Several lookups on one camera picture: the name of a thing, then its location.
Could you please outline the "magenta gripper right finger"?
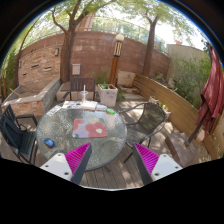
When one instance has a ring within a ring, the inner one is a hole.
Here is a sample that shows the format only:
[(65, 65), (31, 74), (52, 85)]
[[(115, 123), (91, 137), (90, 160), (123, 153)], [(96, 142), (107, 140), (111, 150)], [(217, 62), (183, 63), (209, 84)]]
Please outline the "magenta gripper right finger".
[(144, 185), (182, 169), (168, 154), (157, 154), (138, 143), (133, 144), (133, 155)]

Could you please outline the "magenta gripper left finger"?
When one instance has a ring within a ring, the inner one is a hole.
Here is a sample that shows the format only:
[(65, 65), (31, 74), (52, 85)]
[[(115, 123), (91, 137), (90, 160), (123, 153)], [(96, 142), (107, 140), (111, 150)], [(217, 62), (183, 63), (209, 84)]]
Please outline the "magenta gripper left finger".
[(91, 143), (86, 143), (66, 154), (55, 154), (41, 169), (79, 185), (91, 153)]

